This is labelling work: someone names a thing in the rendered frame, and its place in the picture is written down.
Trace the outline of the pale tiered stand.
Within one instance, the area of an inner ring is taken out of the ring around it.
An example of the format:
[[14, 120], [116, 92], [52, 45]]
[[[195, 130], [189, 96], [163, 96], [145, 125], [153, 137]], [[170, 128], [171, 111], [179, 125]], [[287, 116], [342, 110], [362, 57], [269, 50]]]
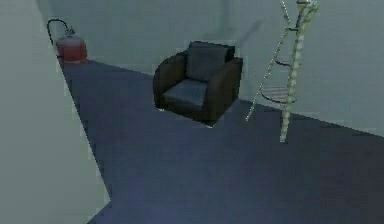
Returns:
[[[281, 122], [279, 137], [279, 141], [281, 143], [287, 142], [292, 107], [293, 104], [297, 101], [295, 93], [297, 86], [297, 76], [303, 57], [305, 31], [306, 28], [310, 25], [314, 15], [319, 10], [319, 2], [317, 0], [296, 0], [296, 6], [298, 8], [298, 14], [296, 17], [295, 25], [292, 26], [285, 1], [280, 0], [280, 8], [285, 20], [284, 30], [268, 64], [267, 71], [263, 76], [257, 92], [252, 100], [248, 114], [245, 117], [246, 121], [251, 118], [254, 110], [256, 109], [257, 100], [260, 97], [269, 102], [281, 105], [282, 109], [280, 116]], [[293, 49], [290, 55], [290, 59], [286, 62], [283, 62], [279, 59], [279, 55], [281, 53], [281, 48], [285, 44], [289, 34], [295, 35]], [[283, 66], [288, 69], [287, 84], [285, 87], [267, 86], [268, 79], [272, 74], [272, 69], [275, 65]]]

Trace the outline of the red fire extinguisher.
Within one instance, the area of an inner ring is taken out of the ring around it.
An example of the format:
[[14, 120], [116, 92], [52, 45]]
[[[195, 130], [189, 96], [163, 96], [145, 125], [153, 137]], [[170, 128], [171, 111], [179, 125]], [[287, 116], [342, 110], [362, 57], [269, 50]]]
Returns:
[[[60, 22], [64, 26], [64, 35], [56, 41], [52, 38], [51, 24]], [[64, 20], [53, 18], [49, 19], [46, 24], [47, 33], [51, 42], [57, 50], [57, 58], [64, 63], [80, 64], [87, 61], [87, 46], [86, 42], [76, 35], [72, 26], [68, 26]]]

